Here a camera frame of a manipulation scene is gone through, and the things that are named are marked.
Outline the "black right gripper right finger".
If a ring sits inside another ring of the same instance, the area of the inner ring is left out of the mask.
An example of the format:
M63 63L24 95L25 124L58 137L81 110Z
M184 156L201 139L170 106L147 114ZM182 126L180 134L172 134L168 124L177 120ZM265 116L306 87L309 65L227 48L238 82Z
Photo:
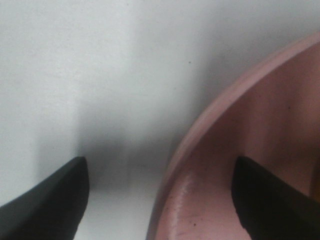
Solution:
M235 162L231 196L240 224L253 240L320 238L320 204L248 157Z

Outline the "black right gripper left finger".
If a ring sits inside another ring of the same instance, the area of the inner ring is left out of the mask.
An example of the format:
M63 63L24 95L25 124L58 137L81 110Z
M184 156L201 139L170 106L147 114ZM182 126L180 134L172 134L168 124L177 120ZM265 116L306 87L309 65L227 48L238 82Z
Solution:
M72 240L89 199L87 161L75 157L0 208L2 240Z

